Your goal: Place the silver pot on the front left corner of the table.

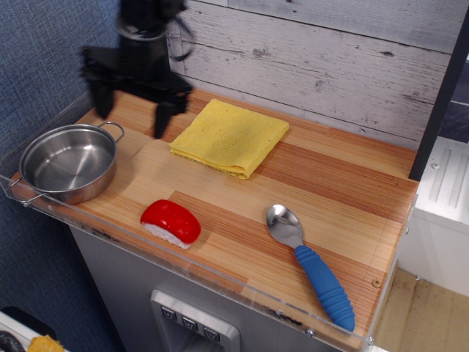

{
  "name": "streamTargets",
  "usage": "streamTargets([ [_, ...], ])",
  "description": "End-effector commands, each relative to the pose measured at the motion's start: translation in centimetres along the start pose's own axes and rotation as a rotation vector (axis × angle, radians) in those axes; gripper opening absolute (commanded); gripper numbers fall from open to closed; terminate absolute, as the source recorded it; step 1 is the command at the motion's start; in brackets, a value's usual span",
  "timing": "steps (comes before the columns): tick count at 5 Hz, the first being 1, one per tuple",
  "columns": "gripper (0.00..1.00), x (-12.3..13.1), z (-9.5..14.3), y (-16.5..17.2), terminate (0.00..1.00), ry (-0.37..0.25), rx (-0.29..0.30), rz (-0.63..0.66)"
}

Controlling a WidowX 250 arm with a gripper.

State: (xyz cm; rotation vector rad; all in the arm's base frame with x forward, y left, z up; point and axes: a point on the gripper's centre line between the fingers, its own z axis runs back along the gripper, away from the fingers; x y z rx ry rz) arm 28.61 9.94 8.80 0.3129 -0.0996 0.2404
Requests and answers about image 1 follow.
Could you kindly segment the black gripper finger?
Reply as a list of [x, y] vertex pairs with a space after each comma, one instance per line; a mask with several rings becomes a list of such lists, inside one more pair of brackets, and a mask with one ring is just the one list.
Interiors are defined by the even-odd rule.
[[154, 128], [154, 137], [156, 139], [161, 139], [164, 136], [172, 117], [178, 113], [177, 106], [173, 103], [162, 102], [158, 104], [155, 112]]
[[90, 81], [89, 91], [97, 113], [107, 117], [114, 107], [114, 89], [101, 81]]

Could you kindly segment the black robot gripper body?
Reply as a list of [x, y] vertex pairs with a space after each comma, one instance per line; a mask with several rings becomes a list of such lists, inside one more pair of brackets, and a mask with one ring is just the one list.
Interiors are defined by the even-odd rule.
[[169, 102], [187, 109], [191, 85], [171, 71], [166, 36], [145, 40], [121, 36], [116, 48], [82, 48], [82, 76], [101, 81], [154, 103]]

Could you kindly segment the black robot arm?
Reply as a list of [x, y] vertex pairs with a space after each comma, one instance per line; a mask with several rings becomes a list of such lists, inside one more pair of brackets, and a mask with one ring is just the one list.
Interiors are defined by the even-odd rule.
[[186, 111], [192, 86], [171, 71], [166, 42], [172, 21], [190, 31], [177, 17], [185, 8], [183, 1], [121, 1], [118, 47], [83, 48], [82, 75], [102, 118], [113, 109], [117, 90], [156, 103], [156, 139], [163, 137], [173, 116]]

